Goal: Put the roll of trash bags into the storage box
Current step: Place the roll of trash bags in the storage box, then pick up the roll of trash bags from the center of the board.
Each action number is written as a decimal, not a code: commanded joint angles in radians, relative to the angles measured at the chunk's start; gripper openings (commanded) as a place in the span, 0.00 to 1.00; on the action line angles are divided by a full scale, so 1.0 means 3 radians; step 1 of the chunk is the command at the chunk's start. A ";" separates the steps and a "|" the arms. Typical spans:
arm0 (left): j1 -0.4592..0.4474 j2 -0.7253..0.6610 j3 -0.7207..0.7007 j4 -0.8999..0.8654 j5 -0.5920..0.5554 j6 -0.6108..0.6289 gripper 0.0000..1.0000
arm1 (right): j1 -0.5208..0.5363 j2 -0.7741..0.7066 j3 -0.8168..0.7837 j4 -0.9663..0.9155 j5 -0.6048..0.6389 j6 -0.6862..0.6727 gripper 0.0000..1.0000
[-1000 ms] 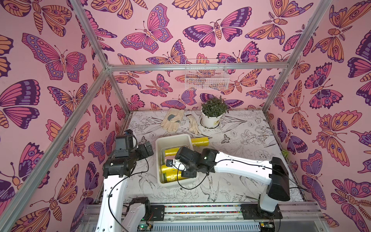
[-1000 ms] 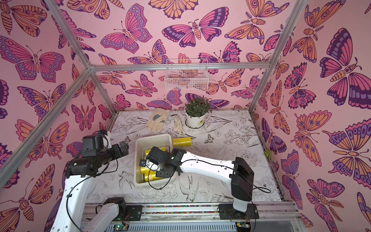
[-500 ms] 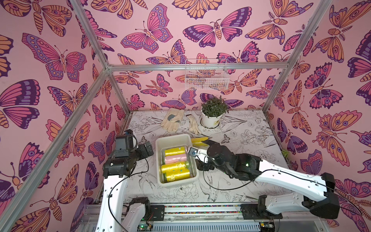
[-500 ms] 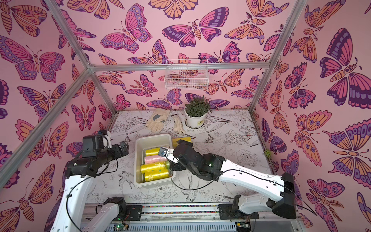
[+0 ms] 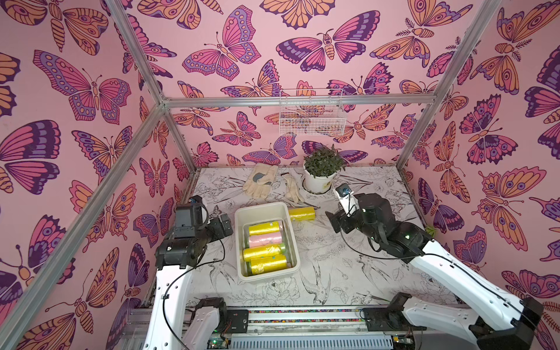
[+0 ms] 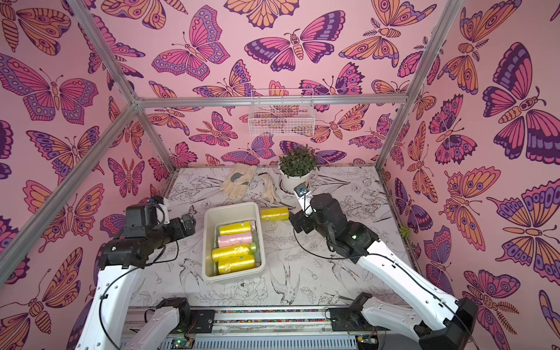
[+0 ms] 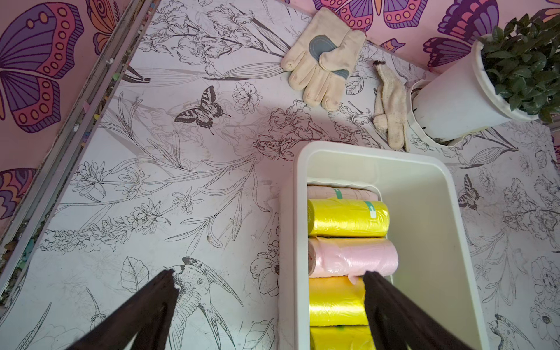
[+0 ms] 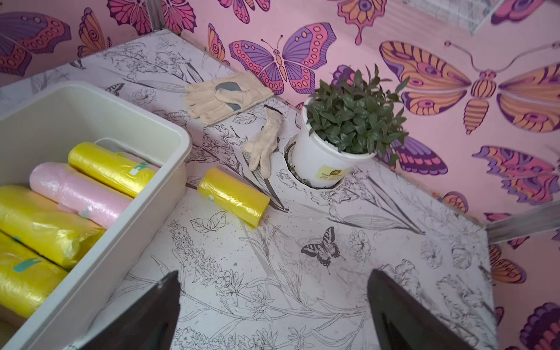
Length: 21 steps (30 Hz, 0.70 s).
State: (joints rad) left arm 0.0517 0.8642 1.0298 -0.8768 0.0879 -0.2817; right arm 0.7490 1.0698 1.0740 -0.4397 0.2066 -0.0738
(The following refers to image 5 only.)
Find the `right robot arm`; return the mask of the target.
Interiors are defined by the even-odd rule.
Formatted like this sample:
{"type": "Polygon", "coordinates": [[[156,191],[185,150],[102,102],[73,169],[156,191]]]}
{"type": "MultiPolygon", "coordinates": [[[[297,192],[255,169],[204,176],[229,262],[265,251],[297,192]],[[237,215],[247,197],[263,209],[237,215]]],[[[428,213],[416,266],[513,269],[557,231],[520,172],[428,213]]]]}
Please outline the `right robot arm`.
{"type": "Polygon", "coordinates": [[[530,349],[544,307],[533,297],[520,299],[475,273],[419,226],[395,219],[390,203],[377,193],[354,193],[346,184],[334,189],[340,204],[326,215],[333,230],[354,230],[375,252],[423,271],[466,306],[428,303],[407,293],[393,297],[386,313],[418,328],[430,328],[475,344],[479,349],[530,349]]]}

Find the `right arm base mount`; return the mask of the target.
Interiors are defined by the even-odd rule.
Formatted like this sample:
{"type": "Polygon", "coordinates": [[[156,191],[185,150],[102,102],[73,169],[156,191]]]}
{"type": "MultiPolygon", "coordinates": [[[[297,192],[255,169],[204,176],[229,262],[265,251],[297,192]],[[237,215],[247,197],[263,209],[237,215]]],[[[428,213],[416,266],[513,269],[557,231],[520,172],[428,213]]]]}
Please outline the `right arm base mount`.
{"type": "Polygon", "coordinates": [[[366,323],[369,332],[409,332],[426,330],[426,327],[412,325],[401,311],[389,308],[364,308],[360,310],[360,318],[366,323]]]}

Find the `pink bag roll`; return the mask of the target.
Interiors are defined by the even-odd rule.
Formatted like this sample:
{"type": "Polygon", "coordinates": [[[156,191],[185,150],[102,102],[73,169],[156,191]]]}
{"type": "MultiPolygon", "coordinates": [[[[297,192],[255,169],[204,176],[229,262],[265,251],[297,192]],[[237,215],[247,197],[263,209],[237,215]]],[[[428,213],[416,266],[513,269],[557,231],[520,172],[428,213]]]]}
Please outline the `pink bag roll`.
{"type": "Polygon", "coordinates": [[[269,244],[282,244],[282,243],[283,243],[283,237],[281,232],[249,237],[249,248],[266,246],[269,244]]]}

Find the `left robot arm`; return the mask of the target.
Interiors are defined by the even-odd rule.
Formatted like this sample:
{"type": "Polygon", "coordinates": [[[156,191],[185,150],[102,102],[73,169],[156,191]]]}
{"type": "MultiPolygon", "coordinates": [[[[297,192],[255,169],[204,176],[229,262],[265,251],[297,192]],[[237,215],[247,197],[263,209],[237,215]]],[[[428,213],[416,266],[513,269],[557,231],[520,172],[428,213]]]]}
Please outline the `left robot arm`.
{"type": "Polygon", "coordinates": [[[171,232],[156,250],[155,300],[143,349],[206,349],[214,331],[225,328],[225,302],[210,297],[198,302],[183,331],[192,272],[204,265],[207,245],[231,236],[233,227],[223,214],[195,232],[197,236],[189,238],[171,232]]]}

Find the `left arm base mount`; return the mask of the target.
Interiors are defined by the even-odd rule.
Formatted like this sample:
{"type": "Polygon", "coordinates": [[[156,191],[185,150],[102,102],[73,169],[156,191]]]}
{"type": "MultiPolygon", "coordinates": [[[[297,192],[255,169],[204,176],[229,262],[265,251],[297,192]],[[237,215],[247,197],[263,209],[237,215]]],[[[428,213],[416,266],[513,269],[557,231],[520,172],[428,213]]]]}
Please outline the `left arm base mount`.
{"type": "Polygon", "coordinates": [[[245,334],[249,327],[247,309],[227,309],[219,311],[220,321],[213,334],[245,334]]]}

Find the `yellow bag roll small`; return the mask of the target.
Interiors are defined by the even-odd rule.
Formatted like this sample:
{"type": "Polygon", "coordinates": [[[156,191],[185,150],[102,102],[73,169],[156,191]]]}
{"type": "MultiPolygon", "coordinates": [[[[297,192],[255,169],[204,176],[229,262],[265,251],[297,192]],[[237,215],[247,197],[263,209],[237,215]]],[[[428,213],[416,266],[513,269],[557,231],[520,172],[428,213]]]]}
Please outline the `yellow bag roll small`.
{"type": "Polygon", "coordinates": [[[281,221],[272,221],[268,223],[251,225],[248,228],[248,233],[250,236],[259,236],[269,233],[281,232],[282,229],[283,224],[281,221]]]}

